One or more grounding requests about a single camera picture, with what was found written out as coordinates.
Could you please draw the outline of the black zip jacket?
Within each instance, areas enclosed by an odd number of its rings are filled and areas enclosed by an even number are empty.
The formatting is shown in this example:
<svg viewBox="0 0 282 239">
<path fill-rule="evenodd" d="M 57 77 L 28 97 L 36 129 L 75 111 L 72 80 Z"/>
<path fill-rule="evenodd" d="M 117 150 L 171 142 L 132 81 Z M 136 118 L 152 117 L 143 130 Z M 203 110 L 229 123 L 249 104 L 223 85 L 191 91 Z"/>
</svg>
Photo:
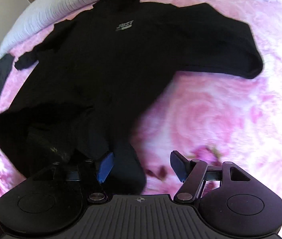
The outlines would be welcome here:
<svg viewBox="0 0 282 239">
<path fill-rule="evenodd" d="M 206 3 L 100 0 L 15 63 L 33 66 L 0 113 L 0 149 L 25 177 L 54 162 L 88 170 L 114 154 L 105 188 L 138 194 L 146 176 L 129 142 L 177 71 L 253 79 L 263 69 L 249 25 Z"/>
</svg>

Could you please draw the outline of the pink floral blanket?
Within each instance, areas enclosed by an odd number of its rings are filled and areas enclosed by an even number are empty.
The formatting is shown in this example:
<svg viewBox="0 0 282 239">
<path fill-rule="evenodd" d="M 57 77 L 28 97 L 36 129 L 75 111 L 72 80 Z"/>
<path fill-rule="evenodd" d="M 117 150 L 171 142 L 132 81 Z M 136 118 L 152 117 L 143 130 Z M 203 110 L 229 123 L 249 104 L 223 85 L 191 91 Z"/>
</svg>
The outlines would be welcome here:
<svg viewBox="0 0 282 239">
<path fill-rule="evenodd" d="M 166 157 L 230 160 L 282 198 L 282 3 L 265 0 L 142 0 L 186 6 L 209 3 L 250 25 L 264 61 L 252 80 L 223 74 L 179 73 L 145 113 L 132 142 L 151 173 L 148 193 L 175 193 Z"/>
</svg>

